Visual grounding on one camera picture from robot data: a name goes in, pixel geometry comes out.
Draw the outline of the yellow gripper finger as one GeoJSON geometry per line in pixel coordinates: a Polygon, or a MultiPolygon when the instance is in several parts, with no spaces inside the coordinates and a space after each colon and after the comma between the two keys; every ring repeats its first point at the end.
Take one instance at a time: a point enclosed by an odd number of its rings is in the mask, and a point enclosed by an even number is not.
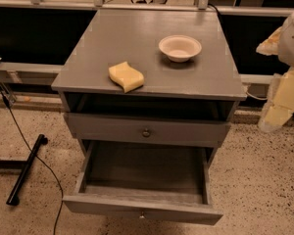
{"type": "Polygon", "coordinates": [[[269,85],[258,127],[266,133],[281,128],[294,114],[294,68],[284,75],[275,73],[269,85]]]}
{"type": "Polygon", "coordinates": [[[281,27],[276,29],[265,41],[260,43],[256,52],[265,56],[278,54],[278,43],[281,33],[281,27]]]}

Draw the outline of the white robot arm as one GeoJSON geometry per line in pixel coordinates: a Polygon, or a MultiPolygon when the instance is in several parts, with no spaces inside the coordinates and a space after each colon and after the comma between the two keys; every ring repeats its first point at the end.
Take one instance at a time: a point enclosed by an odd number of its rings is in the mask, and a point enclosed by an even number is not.
{"type": "Polygon", "coordinates": [[[275,75],[268,91],[258,127],[263,132],[281,128],[294,114],[294,11],[283,25],[268,39],[259,44],[256,52],[262,55],[276,55],[289,66],[284,75],[275,75]]]}

